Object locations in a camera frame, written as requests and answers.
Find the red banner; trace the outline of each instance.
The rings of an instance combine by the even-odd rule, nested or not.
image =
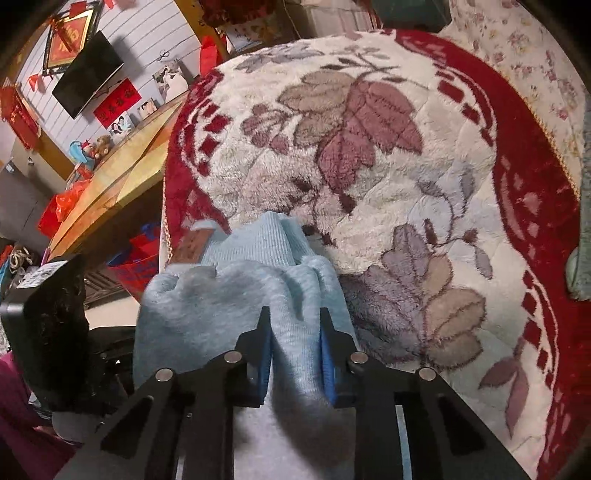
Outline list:
[[[129,79],[125,79],[95,110],[95,117],[105,128],[142,99]]]
[[[41,135],[41,129],[25,107],[16,88],[3,87],[0,98],[2,99],[2,119],[10,124],[27,150],[34,150]]]

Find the black gripper frame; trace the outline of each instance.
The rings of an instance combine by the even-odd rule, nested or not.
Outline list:
[[[353,339],[326,308],[320,326],[326,396],[356,409],[355,480],[529,478],[435,370],[403,372],[359,354],[356,363]]]
[[[241,334],[229,355],[180,375],[156,372],[56,480],[232,480],[233,408],[263,404],[270,366],[263,307],[256,329]]]

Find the metal screw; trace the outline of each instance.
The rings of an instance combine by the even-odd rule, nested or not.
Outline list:
[[[427,380],[430,382],[431,380],[435,380],[437,374],[435,370],[432,368],[422,368],[418,371],[418,376],[421,377],[423,380]]]
[[[173,377],[174,373],[169,368],[161,368],[156,372],[156,380],[159,382],[167,382]]]
[[[358,364],[358,365],[362,365],[362,364],[366,363],[367,360],[369,360],[369,357],[367,356],[367,354],[363,353],[363,352],[352,353],[350,358],[354,364]]]
[[[236,350],[230,350],[223,356],[223,359],[226,363],[229,364],[237,364],[240,360],[242,360],[242,354],[237,352]]]

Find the blue gripper pad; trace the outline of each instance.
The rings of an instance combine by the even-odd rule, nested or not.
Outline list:
[[[324,394],[332,406],[335,406],[337,394],[335,390],[335,365],[330,354],[330,345],[324,327],[320,325],[320,353],[322,356],[322,381]]]
[[[271,351],[271,325],[269,324],[269,328],[265,332],[265,340],[262,347],[262,358],[261,363],[258,369],[258,389],[259,389],[259,396],[261,398],[261,404],[265,400],[267,396],[267,390],[269,388],[269,375],[271,373],[271,358],[272,358],[272,351]]]

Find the red paper cutting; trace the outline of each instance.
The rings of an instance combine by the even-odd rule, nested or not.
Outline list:
[[[129,110],[141,99],[142,97],[133,83],[129,79],[125,79],[95,110],[95,117],[103,127],[109,128],[123,112]]]
[[[86,12],[86,2],[74,2],[70,5],[70,18],[77,17]]]

